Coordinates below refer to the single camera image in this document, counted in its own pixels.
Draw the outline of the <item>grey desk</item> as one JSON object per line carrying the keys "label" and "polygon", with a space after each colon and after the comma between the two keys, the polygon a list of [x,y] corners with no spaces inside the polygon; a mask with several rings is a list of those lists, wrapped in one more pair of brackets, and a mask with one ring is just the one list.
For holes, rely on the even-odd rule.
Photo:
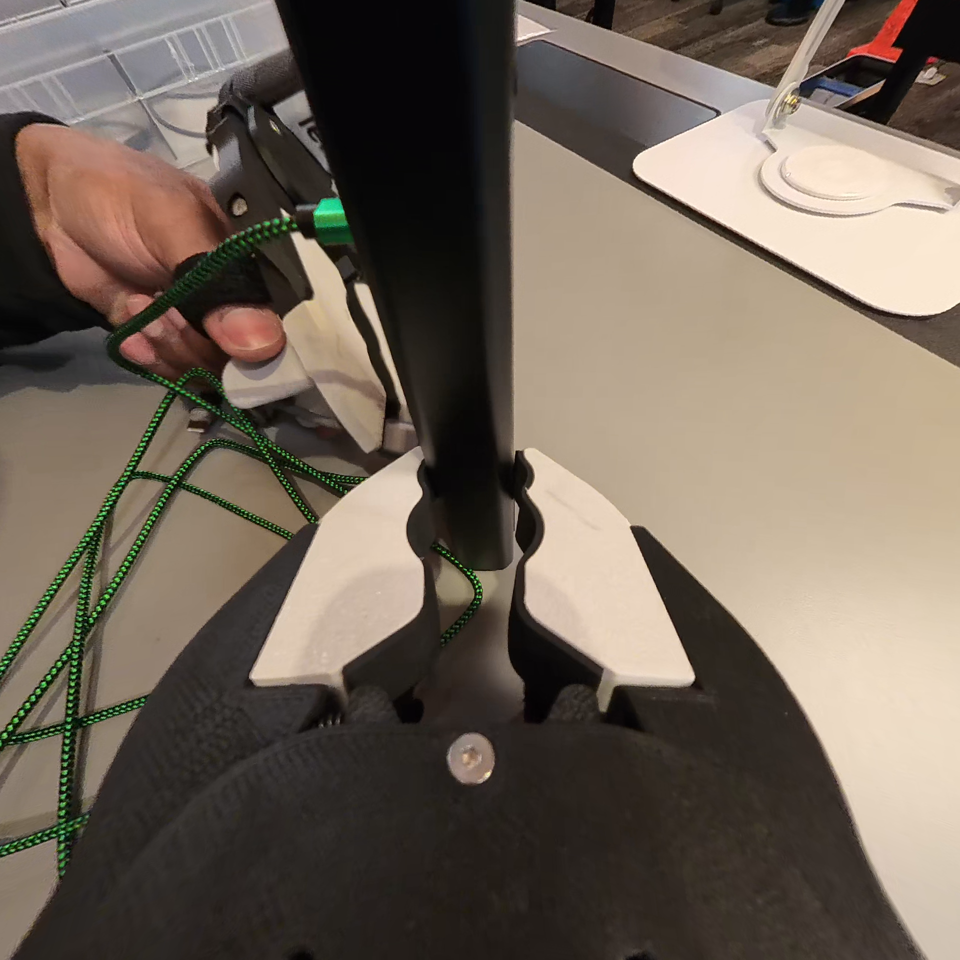
{"label": "grey desk", "polygon": [[[342,485],[214,407],[62,584],[54,889],[15,958],[958,958],[958,367],[512,125],[511,563],[433,498],[413,688],[249,678]],[[689,688],[511,664],[533,448],[630,522]]]}

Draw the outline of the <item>person's left forearm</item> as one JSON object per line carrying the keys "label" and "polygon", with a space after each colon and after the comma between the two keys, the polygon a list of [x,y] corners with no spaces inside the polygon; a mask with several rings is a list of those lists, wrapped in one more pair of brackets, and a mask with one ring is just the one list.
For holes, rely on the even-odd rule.
{"label": "person's left forearm", "polygon": [[1,115],[1,349],[61,333],[109,327],[60,280],[35,228],[17,160],[17,137],[35,124],[62,123],[36,112]]}

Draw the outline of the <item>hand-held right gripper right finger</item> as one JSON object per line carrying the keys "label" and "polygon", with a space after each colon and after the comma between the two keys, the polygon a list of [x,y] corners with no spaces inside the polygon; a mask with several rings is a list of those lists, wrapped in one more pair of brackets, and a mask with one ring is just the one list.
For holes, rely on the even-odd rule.
{"label": "hand-held right gripper right finger", "polygon": [[531,695],[688,689],[694,669],[627,517],[541,451],[515,458],[509,656]]}

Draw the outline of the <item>black box-shaped USB hub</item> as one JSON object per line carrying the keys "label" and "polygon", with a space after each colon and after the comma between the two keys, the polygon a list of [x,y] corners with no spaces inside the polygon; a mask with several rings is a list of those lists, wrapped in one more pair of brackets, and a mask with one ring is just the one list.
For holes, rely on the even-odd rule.
{"label": "black box-shaped USB hub", "polygon": [[516,3],[276,2],[452,552],[512,562]]}

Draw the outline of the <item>clear plastic storage box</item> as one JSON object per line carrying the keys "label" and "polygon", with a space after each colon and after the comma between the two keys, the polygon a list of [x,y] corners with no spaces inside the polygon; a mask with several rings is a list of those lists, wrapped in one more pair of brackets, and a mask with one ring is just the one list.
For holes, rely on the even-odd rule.
{"label": "clear plastic storage box", "polygon": [[274,2],[2,2],[2,113],[46,114],[206,178],[222,85],[287,45]]}

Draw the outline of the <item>grey storage bin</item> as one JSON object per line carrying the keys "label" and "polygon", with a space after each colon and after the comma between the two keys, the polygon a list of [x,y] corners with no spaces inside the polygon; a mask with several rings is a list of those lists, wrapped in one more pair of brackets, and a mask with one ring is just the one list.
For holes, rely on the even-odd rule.
{"label": "grey storage bin", "polygon": [[837,110],[848,110],[877,95],[895,62],[857,54],[811,74],[798,87],[798,97]]}

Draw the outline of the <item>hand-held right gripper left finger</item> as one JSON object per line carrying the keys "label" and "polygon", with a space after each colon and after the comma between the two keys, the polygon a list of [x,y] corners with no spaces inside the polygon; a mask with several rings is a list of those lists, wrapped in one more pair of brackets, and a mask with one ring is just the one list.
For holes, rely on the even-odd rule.
{"label": "hand-held right gripper left finger", "polygon": [[250,682],[413,689],[441,645],[434,541],[425,458],[415,448],[319,522]]}

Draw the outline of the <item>person's left hand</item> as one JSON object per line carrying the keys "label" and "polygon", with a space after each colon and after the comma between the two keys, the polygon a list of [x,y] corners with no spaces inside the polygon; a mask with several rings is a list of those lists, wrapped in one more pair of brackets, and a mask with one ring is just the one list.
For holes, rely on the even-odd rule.
{"label": "person's left hand", "polygon": [[[152,157],[82,130],[31,124],[15,157],[37,239],[66,290],[120,327],[173,283],[187,258],[229,235],[210,188]],[[176,310],[122,344],[126,360],[174,380],[194,368],[214,374],[229,358],[268,361],[285,346],[268,307],[222,306],[205,334]]]}

